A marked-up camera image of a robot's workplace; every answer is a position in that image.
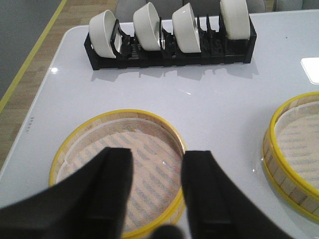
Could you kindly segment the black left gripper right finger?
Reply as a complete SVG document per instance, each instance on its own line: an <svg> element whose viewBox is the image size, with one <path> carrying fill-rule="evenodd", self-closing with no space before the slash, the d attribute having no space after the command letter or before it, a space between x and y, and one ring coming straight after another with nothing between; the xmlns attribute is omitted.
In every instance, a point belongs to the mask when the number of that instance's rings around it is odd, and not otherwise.
<svg viewBox="0 0 319 239"><path fill-rule="evenodd" d="M181 184L194 239L289 239L225 174L210 151L187 151Z"/></svg>

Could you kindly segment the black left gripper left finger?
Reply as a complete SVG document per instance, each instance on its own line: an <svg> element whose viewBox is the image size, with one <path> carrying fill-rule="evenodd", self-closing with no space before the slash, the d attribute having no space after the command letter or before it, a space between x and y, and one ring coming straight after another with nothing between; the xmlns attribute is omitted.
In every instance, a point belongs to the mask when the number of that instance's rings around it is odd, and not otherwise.
<svg viewBox="0 0 319 239"><path fill-rule="evenodd" d="M0 211L3 239L119 239L133 180L127 148L104 148L58 184Z"/></svg>

